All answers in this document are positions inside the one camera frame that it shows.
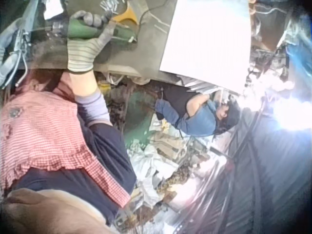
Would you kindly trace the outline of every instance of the red checkered apron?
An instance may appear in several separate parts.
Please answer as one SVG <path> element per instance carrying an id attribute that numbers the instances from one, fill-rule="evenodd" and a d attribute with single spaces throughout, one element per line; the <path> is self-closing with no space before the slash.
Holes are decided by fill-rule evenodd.
<path id="1" fill-rule="evenodd" d="M 56 171 L 84 168 L 120 207 L 129 194 L 92 154 L 83 138 L 77 105 L 48 92 L 30 91 L 1 110 L 1 187 L 29 168 Z"/>

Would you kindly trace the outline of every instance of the cable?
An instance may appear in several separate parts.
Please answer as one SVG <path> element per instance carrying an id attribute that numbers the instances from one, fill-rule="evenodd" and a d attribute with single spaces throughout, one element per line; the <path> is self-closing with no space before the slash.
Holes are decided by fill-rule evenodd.
<path id="1" fill-rule="evenodd" d="M 280 9 L 280 8 L 277 8 L 277 7 L 272 8 L 270 11 L 267 11 L 267 12 L 262 12 L 262 11 L 255 11 L 255 12 L 258 13 L 258 14 L 267 15 L 267 14 L 272 13 L 272 12 L 275 11 L 275 10 L 276 10 L 276 11 L 280 11 L 280 12 L 282 12 L 282 13 L 284 13 L 284 14 L 287 14 L 286 11 L 284 11 L 284 10 L 282 10 L 282 9 Z"/>
<path id="2" fill-rule="evenodd" d="M 143 21 L 144 16 L 145 16 L 147 13 L 149 13 L 150 11 L 153 11 L 153 10 L 155 10 L 155 9 L 158 9 L 158 8 L 161 8 L 161 7 L 165 6 L 165 5 L 167 5 L 168 2 L 169 2 L 169 0 L 165 0 L 165 2 L 164 2 L 162 5 L 159 5 L 159 6 L 156 6 L 156 7 L 152 7 L 152 8 L 150 8 L 150 9 L 146 10 L 146 11 L 141 15 L 140 21 L 139 21 L 139 24 L 138 24 L 138 31 L 137 31 L 137 34 L 136 34 L 137 42 L 138 42 L 138 35 L 139 35 L 140 31 L 141 31 L 142 21 Z"/>

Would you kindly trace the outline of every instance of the hair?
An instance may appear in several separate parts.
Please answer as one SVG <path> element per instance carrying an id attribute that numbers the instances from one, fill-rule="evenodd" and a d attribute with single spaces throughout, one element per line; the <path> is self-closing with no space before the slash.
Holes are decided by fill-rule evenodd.
<path id="1" fill-rule="evenodd" d="M 235 125 L 237 125 L 240 120 L 241 111 L 236 100 L 233 100 L 232 98 L 230 98 L 228 103 L 224 105 L 227 105 L 229 107 L 228 115 L 226 118 L 222 119 L 221 121 L 217 121 L 217 127 L 214 131 L 215 135 L 220 135 L 224 132 L 227 132 L 228 130 L 233 128 Z"/>

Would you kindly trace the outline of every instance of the worker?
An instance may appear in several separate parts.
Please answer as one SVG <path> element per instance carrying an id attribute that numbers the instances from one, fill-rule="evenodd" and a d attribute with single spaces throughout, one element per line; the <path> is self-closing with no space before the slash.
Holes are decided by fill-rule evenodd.
<path id="1" fill-rule="evenodd" d="M 175 128 L 194 137 L 222 134 L 240 119 L 237 101 L 212 101 L 209 94 L 189 92 L 187 88 L 165 86 L 158 95 L 155 111 L 158 120 L 165 118 Z"/>
<path id="2" fill-rule="evenodd" d="M 100 16 L 84 11 L 72 17 L 94 27 L 102 23 Z M 68 73 L 61 80 L 74 102 L 57 95 L 62 94 L 57 88 L 54 93 L 27 91 L 2 108 L 4 233 L 114 233 L 109 225 L 129 201 L 136 175 L 122 134 L 110 122 L 93 62 L 115 25 L 110 21 L 96 39 L 68 40 Z M 12 28 L 17 27 L 11 25 L 0 41 L 11 38 Z"/>

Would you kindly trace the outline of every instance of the work glove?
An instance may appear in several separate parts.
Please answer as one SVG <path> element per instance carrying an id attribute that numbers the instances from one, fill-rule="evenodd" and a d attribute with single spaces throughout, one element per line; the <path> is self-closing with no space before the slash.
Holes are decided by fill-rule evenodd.
<path id="1" fill-rule="evenodd" d="M 100 27 L 108 22 L 107 16 L 101 17 L 89 12 L 78 11 L 71 16 L 93 27 Z M 98 38 L 82 40 L 68 39 L 68 70 L 73 73 L 86 73 L 93 69 L 93 62 L 104 46 L 111 40 L 116 23 L 110 21 Z"/>
<path id="2" fill-rule="evenodd" d="M 12 53 L 4 63 L 3 56 L 5 48 L 11 43 L 13 34 L 19 29 L 21 18 L 15 20 L 0 34 L 0 86 L 4 83 L 6 76 L 12 71 L 18 60 L 17 53 Z"/>

